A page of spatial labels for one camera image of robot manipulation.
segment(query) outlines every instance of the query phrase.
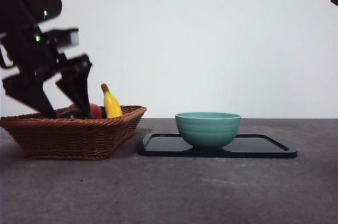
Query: bowl rim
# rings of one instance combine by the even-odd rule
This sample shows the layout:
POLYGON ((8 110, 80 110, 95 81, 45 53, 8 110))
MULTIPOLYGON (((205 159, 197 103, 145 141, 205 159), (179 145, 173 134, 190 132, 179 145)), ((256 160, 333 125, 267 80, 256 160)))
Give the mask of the bowl rim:
POLYGON ((205 120, 224 120, 224 119, 236 119, 236 118, 242 118, 240 115, 234 114, 234 113, 225 113, 225 112, 212 112, 212 111, 196 111, 196 112, 183 112, 175 114, 175 117, 181 117, 181 118, 190 118, 190 119, 205 119, 205 120), (233 115, 234 117, 225 117, 225 118, 206 118, 206 117, 186 117, 183 116, 184 114, 189 113, 205 113, 205 114, 227 114, 227 115, 233 115))

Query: red apple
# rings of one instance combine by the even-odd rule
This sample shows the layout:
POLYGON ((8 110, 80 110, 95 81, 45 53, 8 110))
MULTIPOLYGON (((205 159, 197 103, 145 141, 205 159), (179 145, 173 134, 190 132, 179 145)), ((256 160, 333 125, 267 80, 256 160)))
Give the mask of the red apple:
MULTIPOLYGON (((78 106, 76 104, 71 104, 68 106, 68 109, 77 108, 78 106)), ((101 119, 102 118, 102 110, 100 106, 97 106, 96 104, 90 103, 90 112, 92 113, 94 119, 101 119)))
POLYGON ((94 119, 102 118, 102 110, 100 106, 97 106, 96 104, 89 104, 89 106, 90 112, 93 114, 94 119))

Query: banana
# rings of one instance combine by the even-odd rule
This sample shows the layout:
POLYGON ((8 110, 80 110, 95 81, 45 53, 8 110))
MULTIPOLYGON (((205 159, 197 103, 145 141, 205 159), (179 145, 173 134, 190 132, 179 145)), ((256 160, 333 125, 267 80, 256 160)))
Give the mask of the banana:
POLYGON ((104 107, 106 111, 106 118, 122 116, 123 112, 121 110, 120 104, 111 94, 105 83, 101 84, 101 89, 104 93, 104 107))

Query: white wall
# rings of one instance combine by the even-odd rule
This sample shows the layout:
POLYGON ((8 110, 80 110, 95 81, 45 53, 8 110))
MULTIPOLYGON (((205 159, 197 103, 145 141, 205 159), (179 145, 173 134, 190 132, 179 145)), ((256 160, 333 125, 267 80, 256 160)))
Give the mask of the white wall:
MULTIPOLYGON (((107 83, 144 117, 223 111, 245 118, 338 118, 338 7, 330 0, 62 0, 40 25, 79 27, 91 102, 107 83)), ((2 78, 15 71, 2 70, 2 78)), ((45 86, 54 108, 70 101, 45 86)), ((2 116, 35 112, 1 95, 2 116)))

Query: black robotic arm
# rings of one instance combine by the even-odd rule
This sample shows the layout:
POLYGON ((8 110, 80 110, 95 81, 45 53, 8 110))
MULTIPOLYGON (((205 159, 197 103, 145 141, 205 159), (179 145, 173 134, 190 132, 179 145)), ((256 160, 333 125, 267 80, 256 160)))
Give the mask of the black robotic arm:
POLYGON ((46 117, 55 112, 43 91, 43 83, 56 73, 57 86, 92 118, 88 100, 87 77, 91 62, 87 55, 68 60, 58 48, 78 44, 78 29, 42 33, 39 23, 57 17, 61 0, 0 0, 0 44, 12 61, 8 66, 0 50, 0 66, 16 66, 19 74, 3 79, 6 95, 36 109, 46 117))

